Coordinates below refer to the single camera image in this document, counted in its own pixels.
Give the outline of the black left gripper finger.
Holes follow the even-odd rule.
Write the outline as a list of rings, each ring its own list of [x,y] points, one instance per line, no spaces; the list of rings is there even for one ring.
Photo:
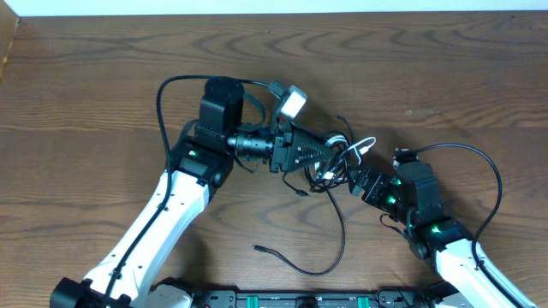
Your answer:
[[[333,157],[334,151],[316,135],[296,128],[293,131],[293,154],[295,157]]]
[[[300,150],[293,154],[293,170],[303,169],[315,163],[330,161],[334,157],[334,151]]]

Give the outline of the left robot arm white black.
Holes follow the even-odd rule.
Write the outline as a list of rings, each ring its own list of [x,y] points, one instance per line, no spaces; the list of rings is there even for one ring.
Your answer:
[[[285,174],[333,157],[324,141],[294,122],[307,95],[298,87],[267,85],[276,99],[271,115],[242,121],[245,102],[263,105],[245,89],[247,80],[205,77],[196,121],[174,146],[165,146],[165,170],[144,210],[115,248],[82,281],[62,279],[52,307],[189,307],[190,292],[155,286],[155,277],[185,229],[206,208],[242,159]]]

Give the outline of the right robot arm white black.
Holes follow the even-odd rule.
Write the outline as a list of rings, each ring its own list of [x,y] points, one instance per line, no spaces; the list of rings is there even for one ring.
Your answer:
[[[349,190],[405,226],[410,251],[443,281],[425,292],[431,307],[534,307],[535,304],[473,245],[473,235],[445,213],[428,163],[404,163],[394,175],[372,166],[348,172]]]

